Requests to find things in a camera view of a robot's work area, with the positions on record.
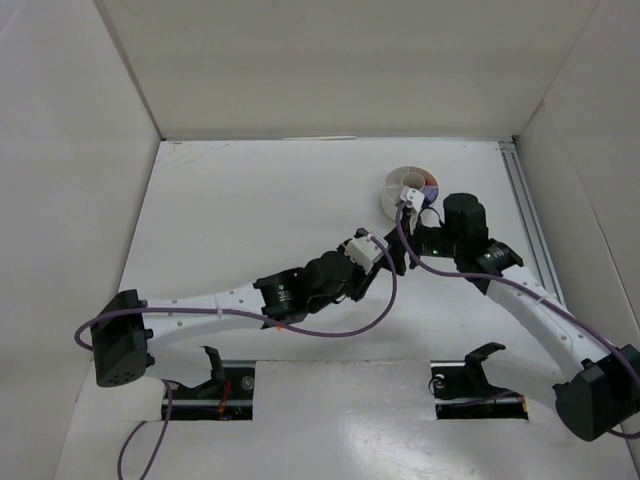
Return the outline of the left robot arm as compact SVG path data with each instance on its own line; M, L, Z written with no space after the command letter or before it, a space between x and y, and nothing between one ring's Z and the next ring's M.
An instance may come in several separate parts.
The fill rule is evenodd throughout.
M187 388L221 384L217 349L202 345L189 355L178 344L240 329L299 332L308 316L344 299L361 300L381 269L394 278L405 274L402 247L392 234L360 229L303 267L227 291L171 300L142 300L135 289L122 291L86 328L96 383L113 388L150 377Z

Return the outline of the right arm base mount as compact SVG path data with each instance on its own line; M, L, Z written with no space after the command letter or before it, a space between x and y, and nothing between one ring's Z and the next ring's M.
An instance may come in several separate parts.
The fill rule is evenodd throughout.
M528 420L524 398L491 385L482 363L506 347L490 342L466 354L463 360L433 360L428 390L435 399L437 420Z

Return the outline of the purple round flower lego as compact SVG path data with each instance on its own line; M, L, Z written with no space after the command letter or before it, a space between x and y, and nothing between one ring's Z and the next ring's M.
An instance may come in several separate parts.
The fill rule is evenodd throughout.
M438 195L439 195L439 187L435 186L435 185L426 185L423 189L422 189L423 195L425 197L425 200L428 203L433 203L436 201Z

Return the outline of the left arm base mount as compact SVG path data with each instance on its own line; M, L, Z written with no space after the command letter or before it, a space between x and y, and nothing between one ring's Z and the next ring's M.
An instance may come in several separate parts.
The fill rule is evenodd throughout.
M171 380L172 406L166 393L161 406L163 420L251 421L256 362L223 360L217 349L205 347L207 374L194 386Z

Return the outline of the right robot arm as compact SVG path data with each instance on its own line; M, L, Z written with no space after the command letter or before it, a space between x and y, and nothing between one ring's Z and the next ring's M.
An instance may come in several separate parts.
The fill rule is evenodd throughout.
M639 412L639 351L617 347L578 320L536 280L507 244L490 237L486 211L469 193L447 196L436 227L422 224L424 196L405 187L397 201L396 231L411 265L432 272L423 257L450 258L453 278L464 278L509 312L556 364L552 372L532 368L487 370L486 358L500 345L482 347L474 366L488 386L514 390L554 409L578 438L614 434Z

